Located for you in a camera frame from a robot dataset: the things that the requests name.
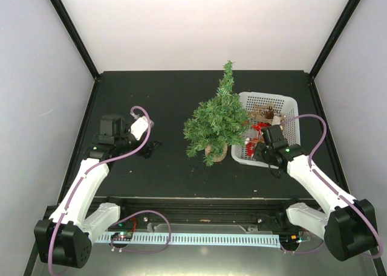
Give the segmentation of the small green christmas tree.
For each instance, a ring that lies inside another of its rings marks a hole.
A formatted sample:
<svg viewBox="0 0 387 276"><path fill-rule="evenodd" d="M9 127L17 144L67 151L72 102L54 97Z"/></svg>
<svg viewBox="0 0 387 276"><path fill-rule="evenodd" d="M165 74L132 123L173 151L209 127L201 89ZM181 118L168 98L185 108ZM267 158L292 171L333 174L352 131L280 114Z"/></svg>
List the small green christmas tree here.
<svg viewBox="0 0 387 276"><path fill-rule="evenodd" d="M203 151L203 162L208 167L226 157L228 146L245 142L250 117L240 95L234 92L234 85L233 62L229 60L223 65L216 95L199 102L184 123L184 139L189 142L186 155L193 158Z"/></svg>

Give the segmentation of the black frame post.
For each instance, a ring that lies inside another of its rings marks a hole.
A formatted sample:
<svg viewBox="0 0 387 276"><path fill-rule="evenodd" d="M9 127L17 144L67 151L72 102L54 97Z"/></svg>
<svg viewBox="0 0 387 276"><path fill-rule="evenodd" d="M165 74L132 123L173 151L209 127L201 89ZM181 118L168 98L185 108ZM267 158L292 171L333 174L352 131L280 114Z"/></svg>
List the black frame post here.
<svg viewBox="0 0 387 276"><path fill-rule="evenodd" d="M336 42L343 33L360 2L361 0L348 0L346 3L313 67L311 68L311 71L309 72L310 79L314 80L317 77L319 71L322 69L324 63L326 62L328 56L333 50Z"/></svg>
<svg viewBox="0 0 387 276"><path fill-rule="evenodd" d="M92 78L97 80L100 78L100 73L98 72L79 32L76 29L76 26L73 23L70 15L67 12L66 7L64 6L62 0L50 0L51 5L54 7L59 19L64 25L67 33L69 34L73 44L75 45L78 53L80 54L83 62L85 63L88 71L90 72Z"/></svg>

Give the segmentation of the circuit board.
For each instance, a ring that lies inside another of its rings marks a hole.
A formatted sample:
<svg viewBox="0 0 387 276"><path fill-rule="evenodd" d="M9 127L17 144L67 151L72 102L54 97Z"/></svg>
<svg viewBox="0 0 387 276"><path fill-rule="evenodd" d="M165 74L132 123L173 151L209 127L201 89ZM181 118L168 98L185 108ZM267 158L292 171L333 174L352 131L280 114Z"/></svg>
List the circuit board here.
<svg viewBox="0 0 387 276"><path fill-rule="evenodd" d="M302 242L307 242L311 240L311 236L309 233L302 232L298 234L282 234L279 236L279 242L284 244L297 243L300 244Z"/></svg>
<svg viewBox="0 0 387 276"><path fill-rule="evenodd" d="M111 235L112 241L130 241L132 239L133 232L116 232Z"/></svg>

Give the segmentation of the red bow ornament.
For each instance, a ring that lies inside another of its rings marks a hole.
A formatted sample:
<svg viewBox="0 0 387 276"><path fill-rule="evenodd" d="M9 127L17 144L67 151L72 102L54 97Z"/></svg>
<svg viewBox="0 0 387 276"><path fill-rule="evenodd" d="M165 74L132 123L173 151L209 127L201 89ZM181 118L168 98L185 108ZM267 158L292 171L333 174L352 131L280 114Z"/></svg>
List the red bow ornament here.
<svg viewBox="0 0 387 276"><path fill-rule="evenodd" d="M262 129L265 128L265 127L269 127L270 124L268 123L257 123L257 124L253 124L252 125L252 129L256 130L257 131L257 137L260 137L262 136Z"/></svg>

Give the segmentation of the white perforated plastic basket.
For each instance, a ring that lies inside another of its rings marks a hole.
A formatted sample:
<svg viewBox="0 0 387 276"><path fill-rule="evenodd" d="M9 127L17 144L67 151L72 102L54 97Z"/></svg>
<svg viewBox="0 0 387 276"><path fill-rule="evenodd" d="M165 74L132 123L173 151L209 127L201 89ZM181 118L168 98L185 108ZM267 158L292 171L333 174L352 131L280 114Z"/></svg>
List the white perforated plastic basket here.
<svg viewBox="0 0 387 276"><path fill-rule="evenodd" d="M231 147L231 156L236 162L254 167L268 167L265 162L253 158L257 143L263 142L263 127L279 124L290 145L301 143L299 122L288 121L298 116L298 104L295 99L261 92L241 92L239 98L250 121L244 134L244 145Z"/></svg>

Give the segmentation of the right black frame post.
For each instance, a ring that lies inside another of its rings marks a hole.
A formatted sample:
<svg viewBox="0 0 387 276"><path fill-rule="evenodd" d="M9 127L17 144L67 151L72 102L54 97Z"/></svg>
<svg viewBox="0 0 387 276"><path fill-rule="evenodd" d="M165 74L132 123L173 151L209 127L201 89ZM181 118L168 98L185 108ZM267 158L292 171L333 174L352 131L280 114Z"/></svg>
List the right black frame post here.
<svg viewBox="0 0 387 276"><path fill-rule="evenodd" d="M361 0L348 0L346 3L313 67L311 68L311 71L309 72L310 79L314 80L317 77L319 71L322 69L324 63L326 62L328 56L333 50L336 42L343 33L360 2Z"/></svg>

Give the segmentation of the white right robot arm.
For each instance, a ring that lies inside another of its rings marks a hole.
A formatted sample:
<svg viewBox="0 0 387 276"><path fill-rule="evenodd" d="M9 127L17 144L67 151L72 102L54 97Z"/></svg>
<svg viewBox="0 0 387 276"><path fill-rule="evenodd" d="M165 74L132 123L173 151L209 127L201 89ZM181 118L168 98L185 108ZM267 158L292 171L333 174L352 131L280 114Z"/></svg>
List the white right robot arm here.
<svg viewBox="0 0 387 276"><path fill-rule="evenodd" d="M303 227L326 244L330 253L344 261L379 247L373 258L382 253L382 240L377 233L374 207L367 200L358 201L336 185L313 162L314 147L306 155L300 145L289 144L282 133L282 124L268 125L259 130L254 143L253 157L283 170L300 183L320 205L322 211L309 208L304 203L290 205L275 214L276 225L290 229Z"/></svg>

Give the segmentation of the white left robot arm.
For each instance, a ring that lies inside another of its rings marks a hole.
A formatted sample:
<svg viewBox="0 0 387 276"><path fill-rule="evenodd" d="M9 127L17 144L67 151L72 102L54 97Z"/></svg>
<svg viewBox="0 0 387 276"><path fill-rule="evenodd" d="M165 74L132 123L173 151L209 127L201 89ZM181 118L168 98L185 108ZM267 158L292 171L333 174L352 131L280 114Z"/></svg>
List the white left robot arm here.
<svg viewBox="0 0 387 276"><path fill-rule="evenodd" d="M63 201L34 228L39 258L49 265L82 268L96 240L114 224L129 222L127 209L114 203L100 204L91 215L87 212L103 180L115 161L127 156L145 155L154 125L147 116L134 114L133 121L120 115L104 115L100 130L86 149L79 171Z"/></svg>

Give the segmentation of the left black frame post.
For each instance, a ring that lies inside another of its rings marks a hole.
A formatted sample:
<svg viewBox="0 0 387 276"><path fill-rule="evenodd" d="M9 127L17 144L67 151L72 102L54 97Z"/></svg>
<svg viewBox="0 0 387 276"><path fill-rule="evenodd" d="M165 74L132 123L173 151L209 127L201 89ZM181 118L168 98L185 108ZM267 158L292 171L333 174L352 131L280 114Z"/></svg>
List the left black frame post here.
<svg viewBox="0 0 387 276"><path fill-rule="evenodd" d="M70 15L67 12L66 7L64 6L62 0L50 0L51 5L54 7L59 19L64 25L67 33L69 34L73 44L75 45L78 53L80 54L83 62L85 63L88 71L90 72L92 78L97 80L100 78L100 73L98 72L79 32L76 29L76 26L73 23Z"/></svg>

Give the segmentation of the right circuit board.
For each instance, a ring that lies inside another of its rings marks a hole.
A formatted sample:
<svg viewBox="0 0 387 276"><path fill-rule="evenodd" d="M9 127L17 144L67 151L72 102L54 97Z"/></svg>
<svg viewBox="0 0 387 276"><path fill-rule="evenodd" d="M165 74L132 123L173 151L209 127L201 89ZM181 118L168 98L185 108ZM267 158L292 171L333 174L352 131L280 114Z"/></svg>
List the right circuit board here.
<svg viewBox="0 0 387 276"><path fill-rule="evenodd" d="M297 243L300 244L302 242L307 242L311 240L311 236L309 233L302 232L298 234L282 234L279 236L279 242L284 244Z"/></svg>

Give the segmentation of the left circuit board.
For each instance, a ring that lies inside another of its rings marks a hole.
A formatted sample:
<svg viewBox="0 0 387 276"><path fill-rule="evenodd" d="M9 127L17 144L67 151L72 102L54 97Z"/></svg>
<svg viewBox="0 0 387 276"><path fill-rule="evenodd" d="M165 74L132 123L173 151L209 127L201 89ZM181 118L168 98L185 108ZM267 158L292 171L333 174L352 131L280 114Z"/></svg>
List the left circuit board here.
<svg viewBox="0 0 387 276"><path fill-rule="evenodd" d="M130 241L132 239L133 232L116 232L111 235L112 241Z"/></svg>

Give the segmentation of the wooden letters ornament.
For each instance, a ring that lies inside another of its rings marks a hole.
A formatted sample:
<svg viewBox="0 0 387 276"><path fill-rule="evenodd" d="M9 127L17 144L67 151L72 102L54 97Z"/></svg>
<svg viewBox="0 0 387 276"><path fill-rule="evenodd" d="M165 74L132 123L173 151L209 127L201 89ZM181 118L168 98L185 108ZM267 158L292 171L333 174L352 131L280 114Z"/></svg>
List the wooden letters ornament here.
<svg viewBox="0 0 387 276"><path fill-rule="evenodd" d="M270 123L272 124L275 117L280 119L280 122L285 121L286 116L279 113L273 103L268 103L265 105L255 104L253 110L248 112L249 117L257 122L261 123Z"/></svg>

